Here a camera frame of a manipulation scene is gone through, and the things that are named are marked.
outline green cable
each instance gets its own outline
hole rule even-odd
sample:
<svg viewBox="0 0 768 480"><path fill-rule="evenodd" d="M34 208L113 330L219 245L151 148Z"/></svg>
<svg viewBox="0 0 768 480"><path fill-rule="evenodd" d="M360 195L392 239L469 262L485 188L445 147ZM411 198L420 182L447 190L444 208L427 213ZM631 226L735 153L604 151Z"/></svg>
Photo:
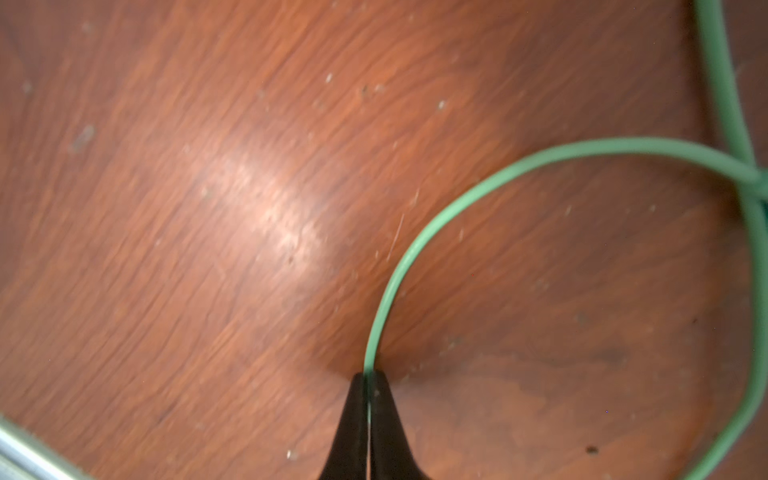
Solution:
<svg viewBox="0 0 768 480"><path fill-rule="evenodd" d="M389 278L373 320L366 347L363 371L370 374L376 360L382 331L397 289L424 246L449 221L477 200L502 185L545 165L575 158L608 154L661 155L705 167L737 184L744 223L752 253L753 358L744 397L733 418L718 435L704 457L684 480L703 480L720 463L755 416L768 383L768 227L762 200L768 200L768 174L755 166L750 137L741 114L736 82L730 65L722 8L717 0L697 2L702 46L720 122L733 155L688 141L655 137L623 137L581 141L548 148L524 157L454 200L419 233Z"/></svg>

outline white speck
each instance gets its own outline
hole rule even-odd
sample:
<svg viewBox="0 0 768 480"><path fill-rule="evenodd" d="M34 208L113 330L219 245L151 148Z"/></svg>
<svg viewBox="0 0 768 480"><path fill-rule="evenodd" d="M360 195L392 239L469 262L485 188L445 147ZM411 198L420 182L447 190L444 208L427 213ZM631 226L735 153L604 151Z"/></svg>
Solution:
<svg viewBox="0 0 768 480"><path fill-rule="evenodd" d="M397 226L397 231L395 232L395 238L392 239L392 246L389 248L389 253L387 253L386 261L389 262L389 258L392 256L392 250L395 248L395 242L397 242L397 237L400 235L400 229L402 228L402 221L406 218L406 215L403 214L400 217L400 225Z"/></svg>

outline wood tabletop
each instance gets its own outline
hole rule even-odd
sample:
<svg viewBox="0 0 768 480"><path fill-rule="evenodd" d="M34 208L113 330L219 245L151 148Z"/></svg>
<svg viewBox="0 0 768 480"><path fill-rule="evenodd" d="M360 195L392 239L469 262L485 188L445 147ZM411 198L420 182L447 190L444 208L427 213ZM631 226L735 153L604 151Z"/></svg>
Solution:
<svg viewBox="0 0 768 480"><path fill-rule="evenodd" d="M768 158L768 2L726 2ZM99 479L312 479L416 234L543 147L720 146L689 2L0 2L0 412ZM599 157L426 247L379 354L435 480L672 480L750 363L734 189ZM768 469L763 407L714 479Z"/></svg>

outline green wire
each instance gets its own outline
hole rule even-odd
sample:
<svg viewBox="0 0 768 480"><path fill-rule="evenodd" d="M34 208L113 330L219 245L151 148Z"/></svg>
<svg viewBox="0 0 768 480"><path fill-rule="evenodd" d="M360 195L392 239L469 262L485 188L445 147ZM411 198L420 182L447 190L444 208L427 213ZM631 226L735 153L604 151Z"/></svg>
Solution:
<svg viewBox="0 0 768 480"><path fill-rule="evenodd" d="M728 52L725 22L717 0L698 0L697 17L702 49L712 84L715 105L733 156L688 141L655 137L622 137L581 141L548 148L529 155L490 176L454 200L419 233L389 278L373 320L363 371L370 374L376 361L382 331L397 289L424 246L449 221L477 200L502 185L545 165L581 157L609 154L660 155L688 161L735 182L752 252L753 356L742 402L710 450L684 480L703 480L720 463L754 418L768 384L768 226L763 200L768 199L768 174L755 165L754 153L739 104Z"/></svg>

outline dust particle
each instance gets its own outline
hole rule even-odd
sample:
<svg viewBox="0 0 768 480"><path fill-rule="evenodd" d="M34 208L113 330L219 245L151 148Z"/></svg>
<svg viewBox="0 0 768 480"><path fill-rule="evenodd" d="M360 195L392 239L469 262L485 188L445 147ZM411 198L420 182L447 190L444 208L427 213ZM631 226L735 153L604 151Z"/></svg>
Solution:
<svg viewBox="0 0 768 480"><path fill-rule="evenodd" d="M75 140L69 145L69 153L76 154L85 148L85 145L90 142L96 134L96 128L93 125L86 125L83 131L75 138Z"/></svg>

